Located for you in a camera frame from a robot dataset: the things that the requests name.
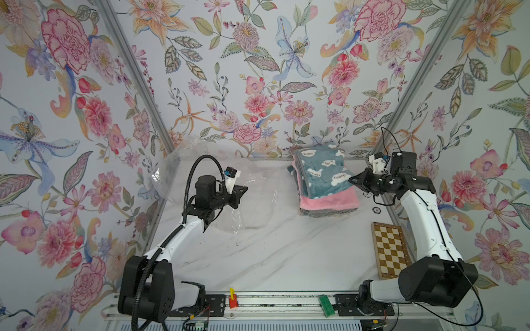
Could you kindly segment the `clear plastic vacuum bag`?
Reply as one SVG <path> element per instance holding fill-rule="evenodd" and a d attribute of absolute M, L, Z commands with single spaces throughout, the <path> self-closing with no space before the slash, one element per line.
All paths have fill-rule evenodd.
<path fill-rule="evenodd" d="M 187 137 L 150 176 L 156 192 L 186 213 L 200 209 L 220 230 L 257 230 L 272 220 L 278 199 L 272 169 L 236 157 L 195 136 Z"/>

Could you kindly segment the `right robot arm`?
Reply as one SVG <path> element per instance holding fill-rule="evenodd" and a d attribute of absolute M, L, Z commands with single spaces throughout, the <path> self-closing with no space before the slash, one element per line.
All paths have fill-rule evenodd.
<path fill-rule="evenodd" d="M 436 189 L 416 168 L 416 154 L 394 152 L 369 157 L 369 166 L 349 182 L 374 197 L 393 194 L 411 224 L 417 257 L 398 278 L 366 280 L 356 297 L 358 307 L 375 304 L 424 303 L 455 308 L 473 290 L 476 266 L 466 263 L 453 244 L 440 214 Z"/>

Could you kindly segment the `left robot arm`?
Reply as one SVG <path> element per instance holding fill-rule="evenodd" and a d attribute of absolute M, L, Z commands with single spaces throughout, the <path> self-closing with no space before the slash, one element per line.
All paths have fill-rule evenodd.
<path fill-rule="evenodd" d="M 182 220 L 176 229 L 145 255 L 128 259 L 118 311 L 131 317 L 136 330 L 140 328 L 140 320 L 161 324 L 173 312 L 196 313 L 206 308 L 204 285 L 177 280 L 172 260 L 183 257 L 189 245 L 207 230 L 225 207 L 239 208 L 248 187 L 240 186 L 236 181 L 236 177 L 221 181 L 212 175 L 199 177 L 195 195 L 185 198 Z"/>

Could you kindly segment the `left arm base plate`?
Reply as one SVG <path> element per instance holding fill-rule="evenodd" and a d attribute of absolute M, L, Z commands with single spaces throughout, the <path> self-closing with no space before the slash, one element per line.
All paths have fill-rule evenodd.
<path fill-rule="evenodd" d="M 228 306 L 226 295 L 206 294 L 203 299 L 198 299 L 199 303 L 192 307 L 172 310 L 169 317 L 190 317 L 202 313 L 206 317 L 223 317 Z"/>

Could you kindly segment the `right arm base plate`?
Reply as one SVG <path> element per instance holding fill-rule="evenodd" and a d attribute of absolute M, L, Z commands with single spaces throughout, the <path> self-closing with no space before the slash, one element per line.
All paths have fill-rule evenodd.
<path fill-rule="evenodd" d="M 395 311 L 390 303 L 358 299 L 356 293 L 336 294 L 333 307 L 340 317 L 393 317 Z"/>

